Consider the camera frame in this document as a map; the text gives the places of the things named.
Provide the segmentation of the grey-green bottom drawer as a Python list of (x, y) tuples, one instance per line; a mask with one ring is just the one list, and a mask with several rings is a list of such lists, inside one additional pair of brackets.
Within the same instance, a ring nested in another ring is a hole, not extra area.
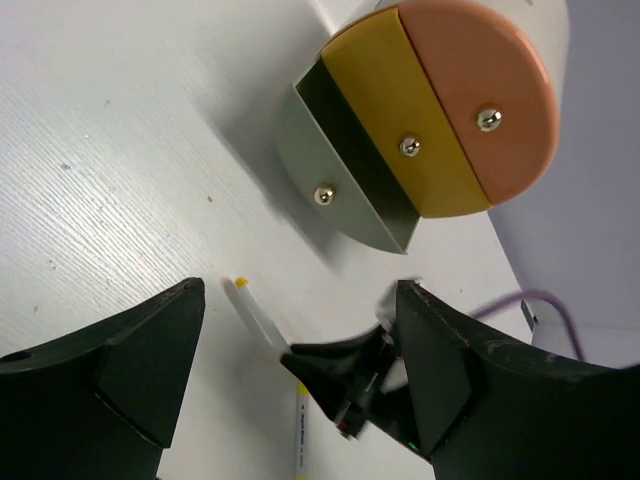
[(323, 60), (284, 93), (275, 143), (293, 184), (333, 227), (374, 249), (407, 252), (419, 214)]

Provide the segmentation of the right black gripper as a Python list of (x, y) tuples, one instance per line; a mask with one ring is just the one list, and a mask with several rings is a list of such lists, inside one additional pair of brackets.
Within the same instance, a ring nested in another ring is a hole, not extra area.
[(293, 344), (280, 363), (309, 391), (345, 438), (356, 438), (371, 423), (408, 450), (419, 450), (407, 380), (389, 386), (400, 364), (381, 326), (331, 343)]

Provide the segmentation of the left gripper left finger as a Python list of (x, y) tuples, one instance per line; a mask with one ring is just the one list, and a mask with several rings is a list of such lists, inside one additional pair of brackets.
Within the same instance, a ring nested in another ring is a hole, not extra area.
[(4, 479), (154, 479), (170, 448), (205, 311), (187, 278), (1, 359)]

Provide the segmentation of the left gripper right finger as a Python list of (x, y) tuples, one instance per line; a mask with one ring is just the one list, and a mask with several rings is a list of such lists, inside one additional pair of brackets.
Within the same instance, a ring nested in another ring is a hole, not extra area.
[(415, 282), (396, 293), (420, 449), (439, 479), (635, 479), (639, 370), (521, 342)]

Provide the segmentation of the orange top drawer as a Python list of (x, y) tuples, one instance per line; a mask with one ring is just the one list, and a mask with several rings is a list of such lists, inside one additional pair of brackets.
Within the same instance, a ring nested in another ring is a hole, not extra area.
[(552, 161), (560, 123), (527, 36), (473, 1), (408, 1), (399, 15), (490, 203), (527, 190)]

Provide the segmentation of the white pen yellow cap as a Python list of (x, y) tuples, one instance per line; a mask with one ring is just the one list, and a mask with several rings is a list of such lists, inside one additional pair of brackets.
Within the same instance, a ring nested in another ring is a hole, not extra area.
[(244, 277), (224, 279), (223, 288), (253, 339), (266, 354), (280, 361), (281, 356), (290, 351), (289, 344), (251, 293), (248, 280)]
[(308, 474), (308, 454), (307, 454), (307, 432), (308, 432), (308, 410), (311, 396), (302, 383), (298, 383), (296, 392), (296, 436), (295, 436), (295, 479), (307, 480)]

